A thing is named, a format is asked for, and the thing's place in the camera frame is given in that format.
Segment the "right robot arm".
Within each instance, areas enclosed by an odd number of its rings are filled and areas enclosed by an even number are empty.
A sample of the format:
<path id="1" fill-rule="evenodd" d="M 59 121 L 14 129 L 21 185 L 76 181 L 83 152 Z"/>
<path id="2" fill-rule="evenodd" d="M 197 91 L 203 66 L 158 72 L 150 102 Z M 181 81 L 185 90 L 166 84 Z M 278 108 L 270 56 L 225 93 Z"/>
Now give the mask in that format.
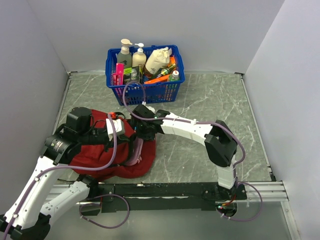
<path id="1" fill-rule="evenodd" d="M 154 140 L 156 134 L 175 135 L 203 145 L 218 176 L 215 193 L 230 199 L 236 193 L 235 156 L 238 145 L 223 121 L 200 124 L 166 110 L 153 112 L 139 104 L 131 113 L 131 125 L 143 140 Z"/>

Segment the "red backpack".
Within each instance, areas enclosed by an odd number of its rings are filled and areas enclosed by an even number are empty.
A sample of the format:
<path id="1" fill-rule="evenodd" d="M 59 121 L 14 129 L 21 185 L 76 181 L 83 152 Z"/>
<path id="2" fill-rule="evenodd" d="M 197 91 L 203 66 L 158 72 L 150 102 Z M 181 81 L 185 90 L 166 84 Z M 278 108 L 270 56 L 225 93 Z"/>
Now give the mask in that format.
<path id="1" fill-rule="evenodd" d="M 129 141 L 123 143 L 121 143 L 120 140 L 117 141 L 116 155 L 112 164 L 108 168 L 98 171 L 76 169 L 76 173 L 80 175 L 90 175 L 100 182 L 115 176 L 134 179 L 147 174 L 156 158 L 156 142 L 144 141 L 141 151 L 141 161 L 135 165 L 126 166 L 125 162 L 129 159 L 133 151 L 133 141 L 136 139 L 136 134 L 127 119 L 123 117 L 120 117 L 120 119 L 124 122 L 125 136 Z M 81 152 L 73 158 L 70 164 L 72 166 L 85 168 L 99 168 L 109 163 L 113 150 L 113 148 L 110 148 L 108 151 L 105 151 L 103 145 L 83 145 Z"/>

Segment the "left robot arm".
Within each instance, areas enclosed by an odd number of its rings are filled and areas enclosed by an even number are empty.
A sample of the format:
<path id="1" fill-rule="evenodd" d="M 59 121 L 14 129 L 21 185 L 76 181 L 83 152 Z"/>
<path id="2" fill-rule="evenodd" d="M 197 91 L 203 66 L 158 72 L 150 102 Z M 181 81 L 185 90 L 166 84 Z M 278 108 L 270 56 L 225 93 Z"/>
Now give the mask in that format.
<path id="1" fill-rule="evenodd" d="M 13 240 L 43 240 L 52 225 L 77 202 L 95 200 L 99 188 L 95 181 L 83 176 L 56 198 L 45 202 L 52 187 L 65 169 L 100 171 L 109 167 L 116 155 L 101 167 L 71 165 L 82 146 L 102 145 L 105 149 L 116 148 L 117 137 L 124 135 L 125 125 L 121 119 L 108 114 L 101 120 L 103 127 L 96 127 L 91 109 L 76 107 L 68 113 L 66 122 L 49 136 L 41 150 L 35 169 L 23 191 L 12 207 L 0 217 L 0 230 Z"/>

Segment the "pink cartoon pencil case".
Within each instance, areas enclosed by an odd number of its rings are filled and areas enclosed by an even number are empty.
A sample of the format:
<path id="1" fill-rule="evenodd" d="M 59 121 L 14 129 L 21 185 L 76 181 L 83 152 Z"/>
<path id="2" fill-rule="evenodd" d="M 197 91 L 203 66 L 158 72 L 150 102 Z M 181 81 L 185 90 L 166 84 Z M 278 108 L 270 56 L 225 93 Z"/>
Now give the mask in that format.
<path id="1" fill-rule="evenodd" d="M 124 163 L 125 166 L 133 166 L 138 164 L 141 160 L 141 152 L 143 147 L 144 140 L 141 138 L 136 138 L 133 141 L 133 150 L 132 154 L 128 158 L 128 160 Z"/>

